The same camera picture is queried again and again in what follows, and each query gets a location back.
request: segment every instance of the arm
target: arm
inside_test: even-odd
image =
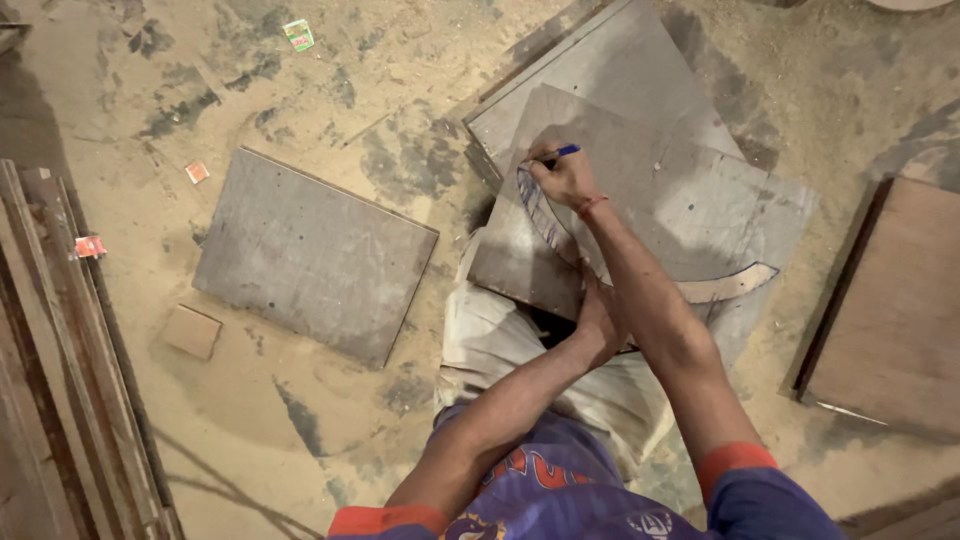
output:
[[[589,269],[577,330],[557,347],[516,368],[438,431],[387,506],[423,504],[449,519],[463,512],[480,480],[570,384],[619,349],[626,331],[612,316],[612,291]]]
[[[531,157],[559,146],[540,145]],[[560,158],[553,171],[534,161],[531,172],[549,198],[574,210],[600,195],[583,152]],[[762,445],[727,380],[713,337],[673,280],[609,201],[594,203],[583,218],[610,269],[627,329],[666,391],[694,466],[731,442]]]

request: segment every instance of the jersey sleeve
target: jersey sleeve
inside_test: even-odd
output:
[[[440,510],[423,504],[388,508],[345,506],[333,517],[327,538],[435,539],[443,534],[449,521]]]
[[[845,538],[826,512],[761,446],[732,443],[697,467],[708,528],[728,540]]]

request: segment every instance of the sawdust-covered floor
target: sawdust-covered floor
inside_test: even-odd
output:
[[[0,154],[71,175],[107,244],[188,537],[308,537],[339,506],[383,503],[430,431],[444,297],[492,202],[460,118],[604,2],[0,1],[36,25],[0,61]],[[843,518],[960,472],[960,448],[786,391],[864,193],[904,166],[960,190],[960,4],[776,4],[657,8],[744,154],[822,196],[732,378],[782,467]],[[317,45],[296,53],[280,27],[299,18]],[[238,145],[441,231],[382,371],[190,287]],[[194,186],[183,167],[196,159],[212,176]],[[159,338],[178,303],[224,322],[209,362]],[[687,463],[664,445],[642,489],[702,518]]]

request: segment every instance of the red sleeve trim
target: red sleeve trim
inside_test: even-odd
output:
[[[769,467],[779,469],[777,461],[767,449],[754,443],[736,442],[713,449],[694,469],[700,481],[704,504],[713,496],[713,486],[727,471]]]
[[[327,536],[378,534],[401,525],[423,525],[439,536],[450,525],[450,519],[440,510],[424,504],[388,508],[345,506],[333,516]]]

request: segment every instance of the white cloth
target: white cloth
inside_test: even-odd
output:
[[[478,234],[465,249],[446,299],[437,407],[472,399],[545,349],[513,301],[466,281]],[[673,427],[673,410],[639,353],[615,356],[574,382],[551,407],[587,425],[610,451],[624,481]]]

